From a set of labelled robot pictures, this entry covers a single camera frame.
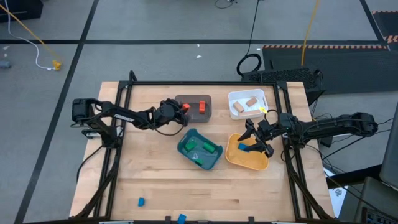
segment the small blue cube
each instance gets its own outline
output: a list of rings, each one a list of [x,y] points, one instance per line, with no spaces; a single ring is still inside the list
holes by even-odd
[[[238,149],[240,149],[242,151],[245,151],[244,149],[247,148],[247,147],[248,147],[247,145],[242,144],[242,143],[239,143],[239,145],[238,145]]]
[[[142,207],[145,204],[145,199],[144,198],[139,198],[138,200],[138,207]]]
[[[178,224],[184,224],[186,219],[187,219],[186,215],[180,214],[180,216],[178,217],[177,223]]]

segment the orange tray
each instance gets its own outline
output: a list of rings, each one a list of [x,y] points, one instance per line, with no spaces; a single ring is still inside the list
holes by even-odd
[[[265,170],[268,167],[268,157],[265,152],[245,152],[238,149],[239,143],[251,146],[256,143],[256,139],[248,138],[238,142],[238,138],[241,134],[232,134],[229,137],[228,145],[226,147],[225,157],[228,162],[244,166],[254,170]]]

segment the wooden table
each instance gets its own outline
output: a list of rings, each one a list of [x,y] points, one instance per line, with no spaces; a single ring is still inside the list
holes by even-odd
[[[117,82],[102,83],[99,100],[114,102],[117,86]],[[303,84],[288,83],[288,87],[293,114],[302,121],[310,121]],[[246,221],[248,216],[254,216],[256,221],[294,221],[286,166],[280,159],[281,137],[271,141],[275,153],[265,171],[231,164],[224,155],[213,170],[205,171],[177,151],[177,143],[186,131],[196,128],[221,145],[225,152],[229,136],[246,130],[244,120],[235,121],[229,115],[228,93],[253,88],[263,89],[269,109],[276,109],[271,86],[133,86],[129,109],[134,111],[158,107],[161,100],[181,94],[210,95],[213,111],[208,123],[189,124],[172,137],[127,124],[111,218],[164,220],[165,216],[171,215],[172,220],[176,220],[180,214],[185,214],[187,220]],[[281,91],[280,97],[284,107]],[[270,123],[276,118],[275,113],[267,116]],[[159,130],[174,133],[178,128],[179,125],[173,123]],[[85,157],[100,144],[99,138],[88,140]],[[309,144],[317,147],[315,141]],[[104,152],[100,151],[82,168],[70,215],[76,215],[98,188]],[[319,153],[306,147],[302,149],[302,160],[309,191],[333,216]],[[302,194],[299,190],[297,193],[301,215],[305,217]],[[145,206],[137,206],[139,197],[145,198]],[[105,203],[103,200],[101,214],[104,214]]]

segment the floor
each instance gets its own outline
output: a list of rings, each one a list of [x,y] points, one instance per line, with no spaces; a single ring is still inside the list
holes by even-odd
[[[72,123],[74,98],[97,97],[101,82],[125,80],[133,69],[139,80],[239,80],[235,68],[247,51],[245,42],[202,44],[200,40],[248,40],[255,1],[238,1],[228,9],[217,9],[214,0],[99,0],[87,40],[160,40],[156,44],[77,46],[93,2],[97,0],[43,0],[40,19],[24,21],[45,40],[75,40],[51,45],[62,56],[59,72],[35,66],[35,49],[28,44],[0,44],[0,59],[13,64],[0,70],[0,217],[14,223],[42,146],[49,144],[41,174],[24,222],[64,219],[69,215],[75,191],[75,175],[82,160],[86,139]],[[398,10],[395,0],[366,0],[370,10]],[[315,0],[265,0],[253,39],[303,40]],[[14,35],[29,38],[18,24]],[[7,25],[0,24],[0,40],[12,39]],[[377,40],[357,0],[321,1],[310,34],[311,40]],[[161,40],[199,40],[199,44],[169,44]],[[252,45],[256,52],[261,45]],[[40,47],[39,63],[51,66],[52,56]],[[70,70],[78,59],[76,68]],[[250,70],[248,61],[242,70]],[[57,106],[64,83],[70,86],[64,104]],[[320,98],[315,114],[332,115],[363,111],[378,122],[392,118],[398,92],[328,95]],[[53,136],[45,140],[53,124]],[[351,171],[381,162],[388,133],[365,139],[330,157],[333,165]],[[350,140],[338,142],[329,154]]]

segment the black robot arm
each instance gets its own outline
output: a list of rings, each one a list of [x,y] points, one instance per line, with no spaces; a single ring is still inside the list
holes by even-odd
[[[253,134],[257,143],[245,148],[245,151],[265,151],[267,157],[273,155],[274,149],[265,142],[285,133],[291,146],[303,148],[311,139],[347,133],[368,137],[377,132],[377,123],[374,122],[373,116],[367,113],[341,115],[337,118],[312,122],[303,122],[296,116],[281,113],[278,116],[278,122],[269,124],[264,119],[258,123],[258,126],[256,130],[253,122],[247,119],[245,124],[246,132],[238,141],[247,139]]]
[[[188,107],[180,105],[173,99],[160,102],[158,108],[152,107],[145,111],[132,111],[116,106],[108,101],[99,101],[94,98],[74,99],[72,104],[72,120],[81,126],[88,125],[91,129],[83,130],[88,133],[98,133],[102,138],[103,147],[116,147],[119,144],[116,127],[106,125],[101,118],[114,117],[132,123],[141,130],[157,129],[174,121],[182,126],[188,124],[188,116],[185,113]]]

